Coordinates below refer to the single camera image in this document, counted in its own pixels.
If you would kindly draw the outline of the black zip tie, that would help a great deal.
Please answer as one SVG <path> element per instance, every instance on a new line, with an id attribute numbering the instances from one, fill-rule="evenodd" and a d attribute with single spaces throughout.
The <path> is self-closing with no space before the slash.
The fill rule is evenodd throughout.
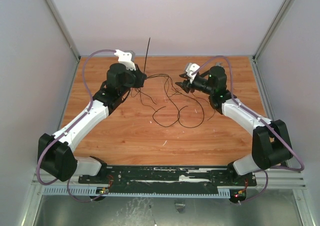
<path id="1" fill-rule="evenodd" d="M 151 42 L 151 37 L 148 38 L 148 43 L 146 47 L 146 53 L 145 53 L 145 58 L 144 58 L 144 65 L 143 65 L 143 74 L 146 72 L 146 66 L 147 66 L 147 58 L 148 58 L 148 52 L 150 48 L 150 42 Z"/>

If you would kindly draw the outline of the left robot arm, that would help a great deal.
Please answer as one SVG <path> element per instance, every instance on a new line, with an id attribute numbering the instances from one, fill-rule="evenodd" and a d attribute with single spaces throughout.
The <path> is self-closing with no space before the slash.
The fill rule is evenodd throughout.
<path id="1" fill-rule="evenodd" d="M 114 63 L 106 73 L 106 81 L 94 94 L 86 108 L 71 122 L 52 135 L 44 133 L 38 141 L 38 170 L 44 170 L 56 180 L 65 182 L 74 174 L 88 175 L 96 183 L 108 176 L 104 161 L 97 157 L 75 157 L 74 151 L 82 139 L 116 108 L 124 103 L 133 88 L 141 88 L 147 76 L 138 65 L 128 69 Z"/>

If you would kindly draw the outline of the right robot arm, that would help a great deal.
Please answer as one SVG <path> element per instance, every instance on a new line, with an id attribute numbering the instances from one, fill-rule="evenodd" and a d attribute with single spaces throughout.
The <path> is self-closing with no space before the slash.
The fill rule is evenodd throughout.
<path id="1" fill-rule="evenodd" d="M 267 170 L 293 157 L 290 137 L 286 124 L 281 120 L 272 121 L 251 111 L 227 89 L 227 75 L 221 66 L 199 74 L 200 66 L 189 63 L 184 80 L 177 82 L 186 93 L 200 91 L 208 95 L 211 107 L 218 113 L 238 123 L 252 136 L 251 153 L 233 161 L 227 166 L 227 180 L 239 185 L 245 176 L 259 170 Z"/>

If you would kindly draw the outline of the black adjustable wrench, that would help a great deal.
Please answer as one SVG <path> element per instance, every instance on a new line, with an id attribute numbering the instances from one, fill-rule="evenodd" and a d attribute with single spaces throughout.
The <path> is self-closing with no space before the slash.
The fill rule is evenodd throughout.
<path id="1" fill-rule="evenodd" d="M 200 77 L 205 77 L 209 75 L 210 77 L 219 76 L 225 74 L 224 68 L 221 66 L 221 63 L 218 62 L 214 66 L 212 66 L 209 70 L 205 71 L 204 73 L 200 74 Z"/>

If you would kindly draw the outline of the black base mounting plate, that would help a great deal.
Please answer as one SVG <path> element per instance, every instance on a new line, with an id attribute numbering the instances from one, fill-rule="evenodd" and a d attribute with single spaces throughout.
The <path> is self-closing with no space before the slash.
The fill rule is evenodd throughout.
<path id="1" fill-rule="evenodd" d="M 79 176 L 80 184 L 106 185 L 112 193 L 213 194 L 219 187 L 257 185 L 255 176 L 233 175 L 226 166 L 104 166 L 96 176 Z"/>

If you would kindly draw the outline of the aluminium front rail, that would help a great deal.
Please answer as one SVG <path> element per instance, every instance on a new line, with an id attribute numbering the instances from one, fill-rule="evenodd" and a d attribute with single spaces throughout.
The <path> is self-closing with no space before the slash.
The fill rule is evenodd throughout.
<path id="1" fill-rule="evenodd" d="M 56 176 L 40 171 L 40 177 L 33 176 L 32 183 L 42 185 L 72 184 L 85 185 L 125 185 L 132 182 L 144 184 L 162 183 L 203 183 L 217 188 L 239 189 L 249 186 L 271 189 L 304 189 L 305 181 L 300 172 L 283 169 L 270 169 L 247 173 L 239 176 L 236 172 L 223 166 L 98 166 L 81 165 L 73 174 L 59 180 Z"/>

